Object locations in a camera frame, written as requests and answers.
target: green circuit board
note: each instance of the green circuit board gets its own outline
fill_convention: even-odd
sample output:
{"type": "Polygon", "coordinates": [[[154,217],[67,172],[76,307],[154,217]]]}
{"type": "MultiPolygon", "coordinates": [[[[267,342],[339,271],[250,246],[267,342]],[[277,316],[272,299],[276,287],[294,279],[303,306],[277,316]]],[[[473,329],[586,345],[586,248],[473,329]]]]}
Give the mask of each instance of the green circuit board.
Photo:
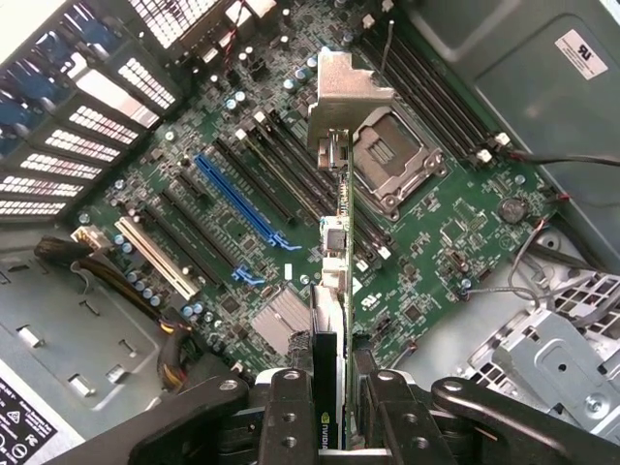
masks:
{"type": "MultiPolygon", "coordinates": [[[[252,320],[284,292],[293,293],[300,302],[307,303],[311,284],[321,279],[323,255],[316,219],[249,143],[257,144],[252,139],[252,128],[258,124],[255,115],[259,111],[272,111],[282,119],[281,127],[289,131],[287,144],[297,149],[300,143],[305,144],[306,109],[316,99],[316,75],[308,73],[307,81],[294,94],[283,90],[283,80],[292,78],[293,72],[303,66],[307,58],[316,55],[321,47],[340,49],[340,31],[344,29],[345,19],[342,12],[323,2],[308,2],[293,9],[294,30],[291,30],[288,50],[275,46],[272,41],[253,44],[255,53],[268,63],[267,77],[256,83],[237,63],[232,63],[232,68],[240,76],[239,85],[224,83],[224,87],[218,89],[210,83],[208,76],[201,77],[202,84],[196,95],[178,119],[159,127],[143,153],[115,174],[123,181],[122,189],[109,185],[91,195],[81,206],[81,211],[89,213],[92,224],[110,239],[119,234],[114,225],[119,217],[127,216],[131,210],[135,209],[140,215],[140,210],[149,205],[161,214],[174,231],[191,244],[193,253],[209,263],[223,282],[218,287],[197,281],[201,291],[192,301],[200,301],[204,311],[191,318],[192,325],[205,341],[211,345],[216,342],[223,344],[229,358],[238,360],[254,374],[285,365],[286,358],[274,351],[252,328],[252,320]],[[245,93],[246,101],[241,108],[230,111],[226,108],[226,101],[237,91],[245,93]],[[244,131],[245,137],[239,134],[239,129],[244,131]],[[248,182],[247,176],[241,175],[227,162],[222,150],[210,148],[216,138],[232,149],[250,177],[269,186],[271,195],[291,212],[292,221],[285,221],[274,210],[272,202],[248,182]],[[186,166],[179,166],[187,157],[191,160],[204,150],[231,185],[274,230],[290,244],[299,246],[298,250],[288,251],[267,244],[193,163],[185,162],[186,166]],[[179,182],[181,172],[202,190],[200,198],[179,182]],[[161,193],[165,190],[182,201],[195,221],[236,263],[243,263],[253,276],[264,279],[264,283],[253,286],[235,281],[230,267],[209,251],[201,234],[162,200],[161,193]]],[[[419,45],[420,49],[429,52],[425,44],[419,45]]],[[[353,48],[352,52],[360,61],[366,61],[361,50],[353,48]]],[[[437,64],[437,58],[431,58],[446,73],[443,65],[437,64]]],[[[463,88],[458,91],[466,102],[475,103],[463,88]]],[[[422,344],[420,338],[429,328],[448,312],[458,311],[458,290],[463,280],[471,281],[473,286],[483,282],[499,262],[507,260],[523,243],[536,218],[552,214],[552,208],[540,192],[543,181],[534,169],[499,160],[474,169],[452,156],[423,119],[405,102],[400,103],[408,116],[426,128],[427,135],[443,148],[446,173],[430,176],[416,189],[400,205],[400,219],[396,222],[377,214],[364,206],[363,200],[356,198],[356,205],[361,207],[365,217],[393,240],[387,253],[375,251],[374,259],[368,260],[367,266],[356,267],[354,273],[353,331],[368,334],[381,365],[394,362],[413,343],[422,344]],[[498,208],[505,199],[525,202],[528,221],[518,224],[503,221],[498,208]],[[461,259],[467,262],[466,272],[455,269],[454,262],[461,259]]],[[[492,121],[488,114],[481,113],[480,108],[476,107],[475,111],[483,121],[492,121]]],[[[266,151],[258,151],[269,159],[266,151]]],[[[313,154],[306,152],[304,156],[316,165],[313,154]]],[[[287,158],[286,153],[282,160],[272,161],[276,171],[279,170],[284,177],[291,175],[292,171],[283,165],[294,167],[298,163],[295,157],[287,158]]],[[[171,243],[161,231],[148,226],[145,230],[173,262],[179,266],[188,264],[177,244],[171,243]]],[[[112,259],[123,272],[138,271],[140,280],[162,296],[162,307],[182,311],[184,300],[140,254],[124,255],[116,250],[112,252],[112,259]]]]}

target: cpu socket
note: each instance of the cpu socket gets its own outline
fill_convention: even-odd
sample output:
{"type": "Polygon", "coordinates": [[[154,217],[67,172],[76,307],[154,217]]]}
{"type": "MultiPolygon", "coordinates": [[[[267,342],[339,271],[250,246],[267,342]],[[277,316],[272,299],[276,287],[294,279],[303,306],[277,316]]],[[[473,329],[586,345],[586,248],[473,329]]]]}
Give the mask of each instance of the cpu socket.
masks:
{"type": "Polygon", "coordinates": [[[373,111],[353,141],[357,191],[391,221],[398,221],[398,205],[430,175],[448,174],[441,148],[398,105],[373,111]]]}

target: beige pci slot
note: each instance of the beige pci slot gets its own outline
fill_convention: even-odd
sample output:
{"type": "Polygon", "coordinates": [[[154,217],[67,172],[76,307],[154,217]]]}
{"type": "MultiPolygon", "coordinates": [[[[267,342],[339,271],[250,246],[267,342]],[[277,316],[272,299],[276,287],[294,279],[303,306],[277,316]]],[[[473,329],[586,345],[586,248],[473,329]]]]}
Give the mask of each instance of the beige pci slot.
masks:
{"type": "Polygon", "coordinates": [[[199,292],[200,289],[189,277],[183,275],[178,266],[131,218],[124,216],[115,226],[186,300],[199,292]]]}

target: motherboard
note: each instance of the motherboard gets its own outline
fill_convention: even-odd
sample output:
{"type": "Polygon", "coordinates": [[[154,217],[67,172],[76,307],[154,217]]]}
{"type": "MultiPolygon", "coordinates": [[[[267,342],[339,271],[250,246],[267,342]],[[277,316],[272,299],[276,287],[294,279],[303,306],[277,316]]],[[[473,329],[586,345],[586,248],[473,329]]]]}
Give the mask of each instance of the motherboard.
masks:
{"type": "Polygon", "coordinates": [[[253,374],[286,365],[324,249],[344,246],[337,229],[321,233],[339,182],[306,135],[318,53],[347,50],[398,94],[353,135],[353,334],[389,366],[553,208],[533,168],[498,155],[508,137],[395,7],[370,24],[363,2],[290,3],[275,37],[255,34],[197,72],[187,105],[79,206],[89,221],[77,226],[104,236],[144,299],[209,350],[253,374]]]}

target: red wire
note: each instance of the red wire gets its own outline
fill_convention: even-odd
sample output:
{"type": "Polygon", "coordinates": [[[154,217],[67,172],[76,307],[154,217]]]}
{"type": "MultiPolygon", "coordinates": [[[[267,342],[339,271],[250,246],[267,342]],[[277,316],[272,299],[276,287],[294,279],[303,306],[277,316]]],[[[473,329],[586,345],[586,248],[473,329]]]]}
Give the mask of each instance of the red wire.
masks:
{"type": "Polygon", "coordinates": [[[236,17],[236,21],[234,22],[234,28],[231,31],[231,38],[229,39],[228,44],[226,45],[226,49],[224,50],[224,70],[229,68],[229,64],[231,61],[231,51],[233,51],[233,42],[236,37],[236,33],[239,30],[239,22],[241,22],[241,14],[243,13],[243,7],[245,7],[246,0],[239,0],[239,15],[236,17]]]}

